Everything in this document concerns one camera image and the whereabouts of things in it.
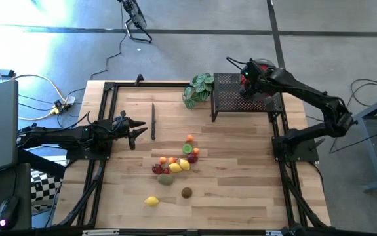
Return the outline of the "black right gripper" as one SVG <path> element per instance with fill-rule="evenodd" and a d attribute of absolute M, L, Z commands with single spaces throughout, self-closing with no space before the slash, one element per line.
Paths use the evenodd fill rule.
<path fill-rule="evenodd" d="M 252 59 L 241 70 L 241 90 L 243 98 L 271 98 L 268 93 L 262 92 L 262 80 L 266 77 L 266 70 L 273 67 L 273 62 L 267 59 Z"/>

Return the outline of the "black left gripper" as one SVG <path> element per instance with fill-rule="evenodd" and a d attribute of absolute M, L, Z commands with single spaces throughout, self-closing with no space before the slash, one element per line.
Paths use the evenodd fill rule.
<path fill-rule="evenodd" d="M 135 139 L 147 131 L 148 128 L 144 127 L 133 130 L 132 128 L 140 127 L 145 125 L 145 123 L 145 121 L 135 121 L 128 117 L 118 117 L 116 118 L 116 124 L 113 126 L 110 133 L 116 140 L 126 138 L 128 140 L 130 150 L 135 150 Z"/>

